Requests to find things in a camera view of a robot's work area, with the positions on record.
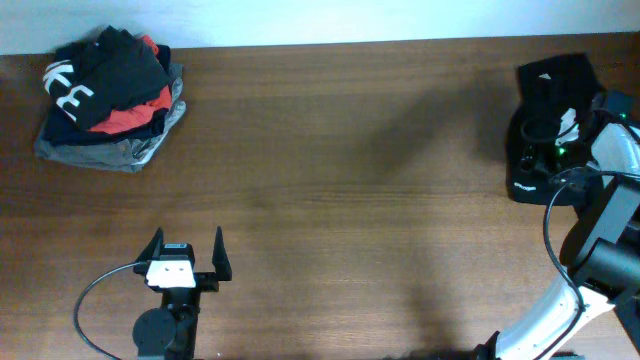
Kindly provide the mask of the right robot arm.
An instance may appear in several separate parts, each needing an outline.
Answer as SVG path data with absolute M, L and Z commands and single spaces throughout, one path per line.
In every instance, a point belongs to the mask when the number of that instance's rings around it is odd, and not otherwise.
M 639 125 L 630 99 L 596 94 L 579 132 L 554 139 L 556 172 L 543 218 L 543 241 L 558 275 L 518 322 L 495 332 L 472 352 L 474 359 L 555 359 L 588 322 L 639 296 Z M 578 220 L 560 252 L 549 230 L 554 205 L 565 190 Z

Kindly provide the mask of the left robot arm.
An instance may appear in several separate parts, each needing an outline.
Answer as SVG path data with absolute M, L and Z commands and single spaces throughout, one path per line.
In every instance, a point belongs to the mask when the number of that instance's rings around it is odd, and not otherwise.
M 145 285 L 162 295 L 161 304 L 145 311 L 134 324 L 132 338 L 139 359 L 195 357 L 201 295 L 217 292 L 221 282 L 232 280 L 221 228 L 215 232 L 211 262 L 212 271 L 195 271 L 193 247 L 166 243 L 163 230 L 156 230 L 134 266 Z

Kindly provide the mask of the black polo shirt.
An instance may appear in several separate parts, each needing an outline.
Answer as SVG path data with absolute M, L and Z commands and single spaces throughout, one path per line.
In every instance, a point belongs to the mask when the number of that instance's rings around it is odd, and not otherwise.
M 506 135 L 507 192 L 515 202 L 545 205 L 560 185 L 553 177 L 585 164 L 580 126 L 604 87 L 584 53 L 521 65 L 516 77 L 521 103 Z

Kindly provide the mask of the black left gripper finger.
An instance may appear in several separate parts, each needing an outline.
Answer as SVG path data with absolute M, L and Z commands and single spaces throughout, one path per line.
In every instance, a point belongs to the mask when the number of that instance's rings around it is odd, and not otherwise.
M 218 280 L 231 280 L 232 267 L 229 261 L 223 239 L 222 228 L 216 228 L 214 248 L 212 252 L 212 265 L 214 266 L 216 278 Z
M 150 262 L 157 258 L 164 244 L 164 232 L 158 227 L 151 241 L 136 258 L 136 262 Z

